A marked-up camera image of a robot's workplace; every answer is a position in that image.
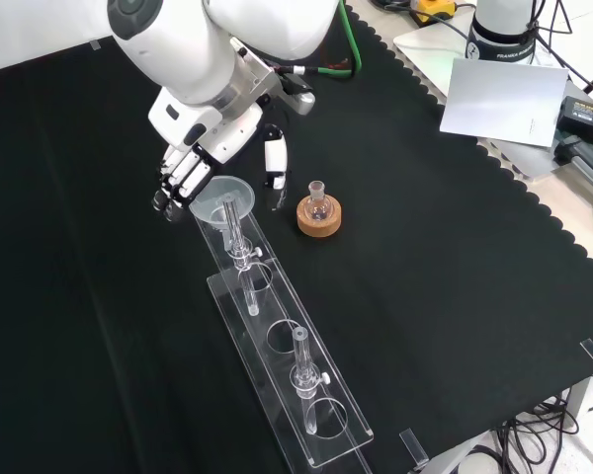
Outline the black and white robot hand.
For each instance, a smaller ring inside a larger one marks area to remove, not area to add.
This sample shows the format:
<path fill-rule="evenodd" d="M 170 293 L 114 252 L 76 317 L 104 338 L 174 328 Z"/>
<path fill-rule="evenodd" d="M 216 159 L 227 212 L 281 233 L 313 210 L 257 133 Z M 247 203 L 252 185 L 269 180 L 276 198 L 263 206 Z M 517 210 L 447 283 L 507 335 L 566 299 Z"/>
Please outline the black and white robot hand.
<path fill-rule="evenodd" d="M 181 220 L 211 179 L 258 136 L 264 141 L 264 186 L 280 205 L 288 184 L 287 143 L 284 131 L 264 119 L 275 98 L 266 92 L 242 114 L 227 118 L 213 106 L 185 105 L 163 89 L 149 111 L 149 120 L 168 144 L 159 164 L 154 209 L 169 222 Z"/>

